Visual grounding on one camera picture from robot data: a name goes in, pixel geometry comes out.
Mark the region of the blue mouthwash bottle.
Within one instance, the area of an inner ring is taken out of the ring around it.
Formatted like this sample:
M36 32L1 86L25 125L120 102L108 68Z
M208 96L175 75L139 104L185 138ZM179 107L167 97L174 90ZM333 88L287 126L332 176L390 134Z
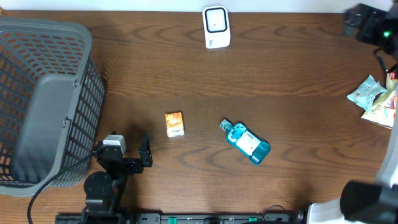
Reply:
M271 145L243 123L233 124L224 119L220 128L226 133L226 141L239 149L256 166L261 164L271 151Z

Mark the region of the grey plastic basket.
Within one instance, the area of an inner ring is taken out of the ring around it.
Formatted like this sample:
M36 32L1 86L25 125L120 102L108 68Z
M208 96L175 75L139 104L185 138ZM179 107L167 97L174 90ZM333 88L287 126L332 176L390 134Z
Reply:
M105 87L88 29L73 22L1 18L1 193L85 178Z

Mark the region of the white barcode scanner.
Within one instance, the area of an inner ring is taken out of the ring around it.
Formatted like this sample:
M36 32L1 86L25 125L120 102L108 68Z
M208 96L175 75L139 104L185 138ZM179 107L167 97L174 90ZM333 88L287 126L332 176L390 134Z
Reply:
M207 49L224 48L230 45L231 31L228 10L224 6L210 6L202 11Z

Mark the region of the yellow snack bag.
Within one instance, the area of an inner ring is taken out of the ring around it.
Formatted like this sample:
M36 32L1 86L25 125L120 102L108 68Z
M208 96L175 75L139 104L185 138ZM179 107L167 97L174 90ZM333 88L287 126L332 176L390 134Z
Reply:
M371 110L361 119L392 129L397 109L397 74L389 72L386 77L387 92L381 93L374 101Z

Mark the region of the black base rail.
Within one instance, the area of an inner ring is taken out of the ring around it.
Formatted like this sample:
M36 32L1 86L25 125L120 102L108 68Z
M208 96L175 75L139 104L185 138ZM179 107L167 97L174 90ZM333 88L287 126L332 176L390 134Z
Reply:
M290 212L270 212L262 214L210 214L210 215L176 215L159 213L137 213L134 215L123 216L94 216L91 214L83 215L57 215L55 224L67 223L128 223L128 224L239 224L239 223L306 223L304 214L294 214Z

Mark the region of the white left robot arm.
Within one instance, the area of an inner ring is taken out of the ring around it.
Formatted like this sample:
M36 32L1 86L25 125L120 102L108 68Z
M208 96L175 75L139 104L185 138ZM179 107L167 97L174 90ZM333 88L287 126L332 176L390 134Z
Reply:
M124 136L112 132L98 142L93 150L96 161L104 169L90 174L84 183L86 207L81 213L81 223L135 223L134 215L120 202L128 178L141 174L153 164L150 136L146 135L138 148L138 158L126 158Z

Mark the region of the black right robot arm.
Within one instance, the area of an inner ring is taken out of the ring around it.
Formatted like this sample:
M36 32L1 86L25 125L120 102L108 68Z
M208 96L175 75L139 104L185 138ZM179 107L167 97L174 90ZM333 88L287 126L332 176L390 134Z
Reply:
M375 45L379 51L397 58L397 1L388 11L357 4L344 13L343 33L360 42ZM390 223L397 224L397 123L382 166L373 184L350 181L341 197L324 203L313 203L299 212L292 223Z

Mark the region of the orange small carton box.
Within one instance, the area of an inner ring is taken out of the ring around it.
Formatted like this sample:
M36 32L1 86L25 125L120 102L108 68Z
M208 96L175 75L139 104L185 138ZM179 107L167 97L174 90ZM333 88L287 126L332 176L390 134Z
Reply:
M165 115L167 136L174 138L185 134L183 117L181 112L167 113Z

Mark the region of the teal wet wipes pack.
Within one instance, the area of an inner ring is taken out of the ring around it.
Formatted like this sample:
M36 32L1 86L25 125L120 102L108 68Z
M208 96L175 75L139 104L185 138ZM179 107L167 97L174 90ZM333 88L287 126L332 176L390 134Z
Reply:
M387 90L376 82L372 75L369 75L354 92L347 96L347 99L369 111L377 95L386 93Z

